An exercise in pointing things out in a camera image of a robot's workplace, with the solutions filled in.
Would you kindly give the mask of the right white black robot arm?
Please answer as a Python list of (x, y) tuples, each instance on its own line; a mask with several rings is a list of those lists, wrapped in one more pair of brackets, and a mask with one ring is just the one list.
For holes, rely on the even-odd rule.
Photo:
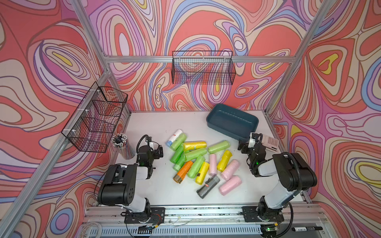
[(282, 152), (266, 159), (262, 144), (264, 135), (252, 132), (248, 139), (240, 139), (238, 150), (246, 154), (249, 170), (256, 178), (278, 175), (279, 182), (270, 193), (261, 197), (255, 219), (262, 222), (283, 221), (282, 209), (304, 190), (314, 187), (318, 179), (314, 171), (298, 153)]

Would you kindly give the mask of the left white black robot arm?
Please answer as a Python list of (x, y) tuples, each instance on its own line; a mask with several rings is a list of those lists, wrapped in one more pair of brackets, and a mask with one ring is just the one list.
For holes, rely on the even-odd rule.
[(158, 144), (154, 148), (154, 143), (152, 137), (143, 135), (136, 147), (135, 163), (111, 165), (99, 188), (98, 204), (121, 207), (125, 224), (152, 224), (156, 227), (164, 222), (164, 208), (154, 210), (149, 199), (136, 195), (137, 181), (150, 179), (154, 161), (163, 157), (163, 147)]

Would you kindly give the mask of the teal plastic storage box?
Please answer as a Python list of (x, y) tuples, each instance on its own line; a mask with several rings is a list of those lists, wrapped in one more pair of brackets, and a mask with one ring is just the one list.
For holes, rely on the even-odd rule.
[(217, 104), (206, 117), (207, 126), (235, 140), (248, 141), (259, 119), (225, 104)]

